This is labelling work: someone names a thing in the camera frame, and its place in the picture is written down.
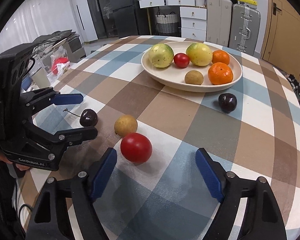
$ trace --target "white plate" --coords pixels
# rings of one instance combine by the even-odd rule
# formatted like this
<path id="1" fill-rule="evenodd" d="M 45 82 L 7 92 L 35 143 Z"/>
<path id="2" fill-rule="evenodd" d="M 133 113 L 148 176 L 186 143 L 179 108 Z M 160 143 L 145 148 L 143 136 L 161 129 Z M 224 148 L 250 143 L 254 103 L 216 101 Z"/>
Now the white plate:
<path id="1" fill-rule="evenodd" d="M 174 42 L 168 42 L 168 44 L 174 52 L 174 55 L 177 53 L 186 53 L 186 49 L 192 44 L 191 41 L 174 41 Z M 207 46 L 214 52 L 215 50 L 219 50 L 218 48 L 215 48 L 213 46 L 210 46 L 207 44 Z M 185 90 L 185 91 L 191 91 L 191 92 L 215 92 L 227 89 L 231 86 L 233 86 L 235 83 L 239 81 L 239 79 L 242 77 L 242 67 L 240 63 L 232 56 L 230 56 L 230 64 L 229 67 L 232 69 L 233 72 L 233 81 L 228 84 L 224 85 L 212 85 L 208 78 L 208 70 L 212 63 L 205 67 L 198 67 L 193 65 L 191 62 L 188 67 L 186 68 L 178 68 L 174 62 L 171 63 L 171 65 L 167 68 L 156 68 L 153 66 L 149 61 L 148 51 L 146 51 L 145 54 L 143 54 L 141 58 L 141 64 L 143 68 L 151 75 L 151 77 L 158 82 L 167 85 L 172 88 Z M 185 75 L 190 70 L 197 70 L 200 71 L 203 75 L 203 83 L 202 85 L 190 85 L 185 83 Z"/>

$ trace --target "wooden door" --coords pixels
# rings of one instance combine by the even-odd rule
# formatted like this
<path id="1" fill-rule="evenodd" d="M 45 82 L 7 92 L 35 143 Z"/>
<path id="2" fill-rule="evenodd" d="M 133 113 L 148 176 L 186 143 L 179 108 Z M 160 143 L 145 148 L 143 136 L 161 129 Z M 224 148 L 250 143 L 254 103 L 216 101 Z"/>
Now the wooden door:
<path id="1" fill-rule="evenodd" d="M 300 15 L 287 0 L 272 0 L 269 6 L 271 23 L 262 58 L 300 79 Z"/>

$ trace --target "red object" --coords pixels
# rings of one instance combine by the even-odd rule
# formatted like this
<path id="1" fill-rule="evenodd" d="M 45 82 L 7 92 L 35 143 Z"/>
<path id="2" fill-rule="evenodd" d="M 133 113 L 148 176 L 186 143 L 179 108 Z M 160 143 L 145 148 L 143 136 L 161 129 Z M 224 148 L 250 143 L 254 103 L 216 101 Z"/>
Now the red object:
<path id="1" fill-rule="evenodd" d="M 179 68 L 186 68 L 190 63 L 190 58 L 184 53 L 178 53 L 173 58 L 174 63 Z"/>
<path id="2" fill-rule="evenodd" d="M 129 133 L 121 141 L 120 150 L 128 161 L 145 163 L 152 154 L 152 145 L 149 139 L 140 133 Z"/>
<path id="3" fill-rule="evenodd" d="M 60 58 L 57 58 L 53 65 L 52 65 L 52 68 L 51 68 L 51 71 L 53 72 L 53 74 L 57 75 L 58 74 L 58 68 L 57 68 L 57 64 L 65 64 L 69 61 L 69 59 L 67 57 L 60 57 Z"/>

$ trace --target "white drawer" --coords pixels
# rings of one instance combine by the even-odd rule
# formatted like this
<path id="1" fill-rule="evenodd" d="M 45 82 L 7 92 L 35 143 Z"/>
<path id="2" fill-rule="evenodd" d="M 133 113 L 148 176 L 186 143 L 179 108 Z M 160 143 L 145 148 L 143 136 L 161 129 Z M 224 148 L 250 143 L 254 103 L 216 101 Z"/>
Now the white drawer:
<path id="1" fill-rule="evenodd" d="M 206 41 L 206 31 L 190 29 L 190 28 L 181 28 L 181 37 L 189 38 L 199 41 Z"/>
<path id="2" fill-rule="evenodd" d="M 180 16 L 186 18 L 206 20 L 207 9 L 196 7 L 180 7 Z"/>
<path id="3" fill-rule="evenodd" d="M 164 0 L 139 0 L 140 8 L 164 6 Z"/>
<path id="4" fill-rule="evenodd" d="M 195 6 L 194 0 L 166 0 L 166 5 L 188 5 Z"/>
<path id="5" fill-rule="evenodd" d="M 181 18 L 181 27 L 207 30 L 207 21 L 201 19 Z"/>

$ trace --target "silver suitcase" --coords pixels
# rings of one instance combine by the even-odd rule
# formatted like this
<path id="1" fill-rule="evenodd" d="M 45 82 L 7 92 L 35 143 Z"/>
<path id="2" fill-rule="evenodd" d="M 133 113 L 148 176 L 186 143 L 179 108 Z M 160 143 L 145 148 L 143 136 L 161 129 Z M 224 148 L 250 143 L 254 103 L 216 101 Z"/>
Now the silver suitcase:
<path id="1" fill-rule="evenodd" d="M 207 0 L 207 42 L 227 47 L 230 35 L 232 2 Z"/>
<path id="2" fill-rule="evenodd" d="M 260 29 L 260 13 L 241 4 L 234 4 L 229 48 L 253 56 Z"/>

